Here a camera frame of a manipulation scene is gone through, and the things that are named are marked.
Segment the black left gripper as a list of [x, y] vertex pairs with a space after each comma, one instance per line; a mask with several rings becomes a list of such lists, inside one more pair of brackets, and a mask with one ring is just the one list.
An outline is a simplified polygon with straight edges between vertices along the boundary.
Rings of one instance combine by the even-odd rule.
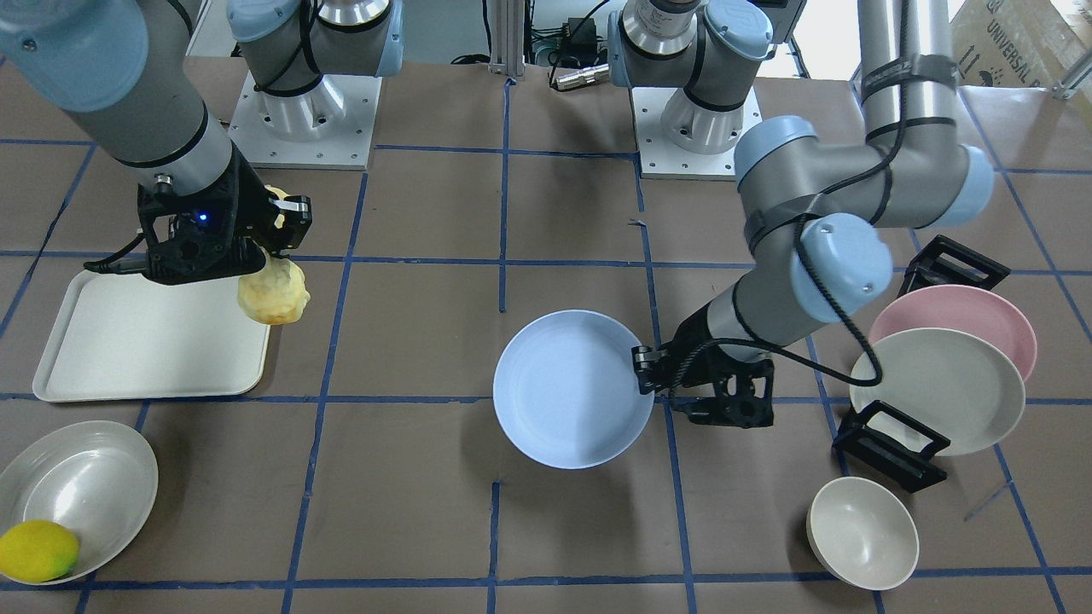
[[[674, 354], [667, 349], [638, 345], [630, 353], [639, 392], [666, 390], [670, 411], [682, 413], [696, 425], [749, 429], [775, 424], [775, 364], [771, 359], [741, 362], [713, 345]], [[691, 402], [675, 400], [677, 389], [703, 385], [712, 388], [712, 395]]]

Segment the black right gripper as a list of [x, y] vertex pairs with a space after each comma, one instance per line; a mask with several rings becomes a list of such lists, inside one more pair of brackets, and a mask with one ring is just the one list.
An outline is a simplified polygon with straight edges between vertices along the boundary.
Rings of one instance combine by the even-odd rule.
[[311, 198], [270, 192], [242, 157], [194, 194], [140, 188], [136, 216], [147, 243], [141, 275], [163, 285], [250, 275], [268, 255], [288, 257], [313, 222]]

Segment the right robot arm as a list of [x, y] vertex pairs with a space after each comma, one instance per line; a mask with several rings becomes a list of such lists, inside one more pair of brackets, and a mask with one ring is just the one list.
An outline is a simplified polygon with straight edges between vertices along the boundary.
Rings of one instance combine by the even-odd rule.
[[[163, 285], [250, 275], [311, 229], [311, 199], [277, 197], [183, 75], [195, 1], [4, 1], [3, 54], [139, 182], [143, 260], [130, 248], [85, 268]], [[351, 129], [336, 75], [397, 74], [399, 1], [230, 1], [233, 38], [272, 135]]]

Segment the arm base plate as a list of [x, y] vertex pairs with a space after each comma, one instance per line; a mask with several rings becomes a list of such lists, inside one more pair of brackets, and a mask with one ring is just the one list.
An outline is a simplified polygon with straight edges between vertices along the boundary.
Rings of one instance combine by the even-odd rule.
[[735, 147], [762, 121], [753, 88], [729, 113], [695, 104], [680, 87], [633, 87], [630, 98], [644, 178], [733, 182]]
[[365, 172], [382, 83], [324, 75], [311, 92], [278, 97], [258, 92], [248, 75], [229, 135], [254, 168]]

